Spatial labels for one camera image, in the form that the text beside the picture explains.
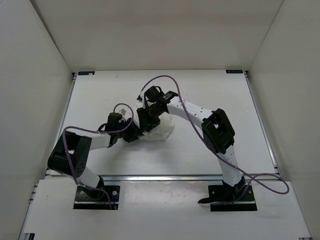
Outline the white pleated skirt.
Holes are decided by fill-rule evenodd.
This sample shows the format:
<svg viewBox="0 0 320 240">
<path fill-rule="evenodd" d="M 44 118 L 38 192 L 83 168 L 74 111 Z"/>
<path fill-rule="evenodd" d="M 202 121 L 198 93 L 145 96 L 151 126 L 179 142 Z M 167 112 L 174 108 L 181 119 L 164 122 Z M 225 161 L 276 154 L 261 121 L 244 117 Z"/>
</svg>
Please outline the white pleated skirt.
<svg viewBox="0 0 320 240">
<path fill-rule="evenodd" d="M 159 116 L 160 124 L 149 132 L 143 132 L 138 138 L 146 141 L 165 141 L 174 129 L 174 118 L 168 113 Z"/>
</svg>

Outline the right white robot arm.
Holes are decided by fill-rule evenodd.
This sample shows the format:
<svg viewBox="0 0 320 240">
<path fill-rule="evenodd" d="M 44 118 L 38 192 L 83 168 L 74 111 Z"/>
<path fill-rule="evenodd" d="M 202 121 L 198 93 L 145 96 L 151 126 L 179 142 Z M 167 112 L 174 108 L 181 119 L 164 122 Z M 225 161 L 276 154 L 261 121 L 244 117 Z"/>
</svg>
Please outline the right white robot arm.
<svg viewBox="0 0 320 240">
<path fill-rule="evenodd" d="M 192 127 L 202 130 L 201 139 L 205 146 L 218 158 L 222 171 L 224 195 L 236 200 L 245 186 L 243 173 L 238 168 L 235 156 L 235 131 L 224 110 L 209 110 L 180 98 L 169 91 L 157 97 L 139 95 L 137 98 L 139 126 L 143 120 L 160 122 L 160 115 L 167 113 L 188 120 Z"/>
</svg>

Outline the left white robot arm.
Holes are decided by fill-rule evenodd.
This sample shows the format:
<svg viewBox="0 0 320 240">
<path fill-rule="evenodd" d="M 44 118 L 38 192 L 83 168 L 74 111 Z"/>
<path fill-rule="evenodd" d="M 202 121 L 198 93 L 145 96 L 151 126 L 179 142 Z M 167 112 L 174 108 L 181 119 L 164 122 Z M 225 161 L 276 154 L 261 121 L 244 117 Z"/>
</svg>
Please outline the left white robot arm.
<svg viewBox="0 0 320 240">
<path fill-rule="evenodd" d="M 93 199 L 104 195 L 103 180 L 87 167 L 90 151 L 110 148 L 119 139 L 132 142 L 139 138 L 140 129 L 132 120 L 125 119 L 119 113 L 109 115 L 107 122 L 97 131 L 85 131 L 91 135 L 78 135 L 72 130 L 79 127 L 67 127 L 62 132 L 47 162 L 50 170 L 75 179 L 77 185 L 87 187 L 87 193 Z"/>
</svg>

